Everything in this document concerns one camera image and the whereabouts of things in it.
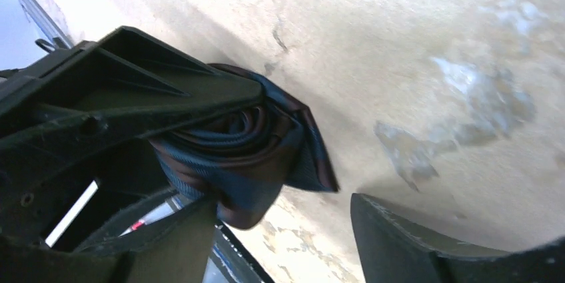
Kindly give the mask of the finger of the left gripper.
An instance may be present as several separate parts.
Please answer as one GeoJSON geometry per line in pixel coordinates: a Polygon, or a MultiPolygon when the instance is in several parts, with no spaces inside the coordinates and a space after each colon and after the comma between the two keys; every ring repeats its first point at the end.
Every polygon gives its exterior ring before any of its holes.
{"type": "Polygon", "coordinates": [[[54,51],[1,83],[1,192],[117,144],[258,103],[260,83],[132,27],[54,51]]]}

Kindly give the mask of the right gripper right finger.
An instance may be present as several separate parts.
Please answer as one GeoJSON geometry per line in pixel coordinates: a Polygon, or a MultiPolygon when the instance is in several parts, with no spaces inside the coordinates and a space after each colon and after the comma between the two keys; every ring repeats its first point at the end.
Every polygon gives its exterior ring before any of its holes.
{"type": "Polygon", "coordinates": [[[414,223],[354,193],[350,216],[367,282],[563,282],[564,239],[503,252],[414,223]]]}

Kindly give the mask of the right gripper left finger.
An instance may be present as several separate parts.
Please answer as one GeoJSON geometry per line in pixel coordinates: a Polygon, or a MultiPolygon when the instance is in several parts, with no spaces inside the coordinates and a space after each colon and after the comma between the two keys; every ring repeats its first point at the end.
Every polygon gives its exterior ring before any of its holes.
{"type": "Polygon", "coordinates": [[[74,252],[47,247],[53,217],[34,206],[1,221],[2,282],[202,282],[216,200],[206,196],[148,226],[74,252]]]}

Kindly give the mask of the dark navy striped tie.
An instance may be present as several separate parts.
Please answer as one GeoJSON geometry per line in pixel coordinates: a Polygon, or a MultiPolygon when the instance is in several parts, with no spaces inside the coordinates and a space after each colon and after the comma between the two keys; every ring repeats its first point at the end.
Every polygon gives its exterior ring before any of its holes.
{"type": "Polygon", "coordinates": [[[266,77],[226,64],[215,68],[259,82],[263,100],[195,127],[150,139],[169,182],[186,198],[218,196],[218,217],[256,226],[284,186],[336,193],[338,181],[308,106],[266,77]]]}

